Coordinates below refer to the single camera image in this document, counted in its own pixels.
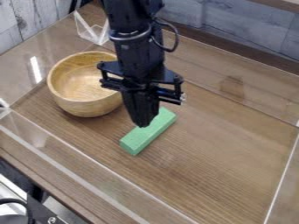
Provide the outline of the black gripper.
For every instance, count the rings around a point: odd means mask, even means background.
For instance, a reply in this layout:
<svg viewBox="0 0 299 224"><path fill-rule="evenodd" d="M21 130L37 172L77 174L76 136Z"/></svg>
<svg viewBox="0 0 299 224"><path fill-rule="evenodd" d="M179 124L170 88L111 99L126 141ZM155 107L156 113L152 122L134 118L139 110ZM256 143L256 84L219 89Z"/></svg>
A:
<svg viewBox="0 0 299 224"><path fill-rule="evenodd" d="M116 60L97 64L101 86L122 93L132 122L146 127L159 114L159 102L182 104L183 77L164 65L164 53L171 50L160 30L112 31L108 37Z"/></svg>

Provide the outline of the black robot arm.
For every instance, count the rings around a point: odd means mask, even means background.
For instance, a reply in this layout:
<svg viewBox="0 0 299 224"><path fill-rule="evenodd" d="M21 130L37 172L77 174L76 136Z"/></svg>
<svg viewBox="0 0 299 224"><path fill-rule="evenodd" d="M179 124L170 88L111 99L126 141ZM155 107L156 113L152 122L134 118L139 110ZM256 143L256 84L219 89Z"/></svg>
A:
<svg viewBox="0 0 299 224"><path fill-rule="evenodd" d="M99 0L109 24L116 60L101 61L101 87L122 93L132 122L146 127L159 114L162 102L183 101L183 77L164 65L164 55L176 48L164 46L163 28L171 24L156 13L163 0Z"/></svg>

